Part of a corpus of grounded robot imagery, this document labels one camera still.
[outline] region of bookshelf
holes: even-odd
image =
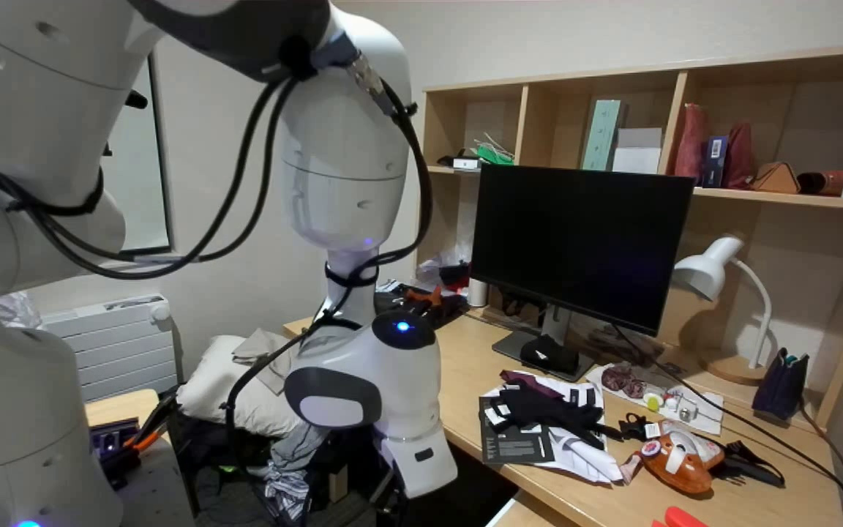
[[[442,168],[442,156],[458,156],[472,140],[489,136],[503,143],[516,164],[534,168],[581,168],[595,99],[620,99],[625,129],[663,129],[660,174],[674,164],[686,102],[699,102],[708,115],[708,133],[729,133],[734,123],[753,126],[753,149],[758,164],[786,161],[794,174],[843,170],[843,49],[818,49],[803,57],[733,63],[733,66],[686,66],[653,70],[575,74],[553,80],[509,80],[492,86],[430,88],[424,98],[424,156],[430,164],[440,216],[430,240],[423,244],[427,257],[452,240],[472,238],[472,211],[478,177]],[[727,231],[761,240],[767,257],[780,253],[803,253],[812,257],[837,257],[843,244],[797,240],[808,238],[803,227],[843,227],[841,196],[761,193],[734,189],[696,189],[682,253],[696,253]],[[819,424],[835,420],[843,393],[843,276],[828,295],[833,309],[818,317],[819,331],[813,354],[819,386],[812,393]],[[734,317],[734,303],[708,317],[708,328],[720,328]],[[672,298],[663,339],[672,347],[691,339],[691,313],[704,310],[693,298]]]

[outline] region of storage cabinet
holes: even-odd
[[[424,99],[424,153],[437,189],[437,228],[423,257],[472,240],[474,177],[440,164],[445,156],[489,139],[503,143],[516,164],[581,168],[595,99],[625,102],[620,129],[663,129],[660,174],[672,174],[686,102],[705,108],[713,133],[749,123],[758,168],[786,161],[794,174],[843,170],[843,49],[686,70],[433,88]],[[682,253],[699,253],[717,234],[734,231],[746,240],[743,257],[767,265],[767,273],[758,273],[780,279],[771,285],[773,320],[813,354],[818,423],[828,424],[843,393],[843,200],[733,189],[696,189],[693,196]],[[803,295],[803,273],[824,288],[808,288],[818,292]],[[737,304],[742,310],[749,304],[746,295],[743,288],[705,317],[705,304],[672,292],[660,336],[682,348],[729,348],[727,328],[743,325],[733,317]]]

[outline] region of desk lamp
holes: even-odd
[[[761,320],[761,335],[749,360],[734,354],[734,357],[713,360],[708,369],[734,385],[761,385],[764,379],[761,354],[764,354],[764,339],[771,331],[773,303],[771,303],[764,281],[742,257],[734,257],[742,246],[743,244],[737,238],[717,238],[704,254],[691,254],[677,265],[674,285],[682,291],[693,291],[696,295],[708,303],[717,303],[723,291],[723,279],[727,279],[727,265],[734,265],[755,285],[764,303],[764,320]]]

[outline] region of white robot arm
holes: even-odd
[[[411,499],[452,484],[458,465],[440,429],[433,335],[415,320],[373,313],[374,266],[386,265],[379,250],[404,189],[407,149],[389,117],[401,108],[386,98],[411,93],[398,42],[326,0],[133,6],[0,6],[0,292],[74,276],[29,222],[33,215],[11,215],[16,189],[52,209],[79,209],[99,190],[110,129],[158,29],[251,80],[276,82],[282,70],[314,77],[288,99],[285,211],[301,238],[329,250],[323,320],[350,320],[355,331],[319,328],[307,336],[291,402],[319,429],[374,424]],[[121,246],[121,215],[110,200],[77,215],[61,227]],[[48,335],[0,328],[0,524],[117,524],[121,506],[99,478],[71,348]]]

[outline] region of pen holder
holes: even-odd
[[[753,396],[753,414],[758,420],[787,424],[803,405],[806,373],[808,373],[808,354],[792,357],[786,348],[780,348],[761,386]]]

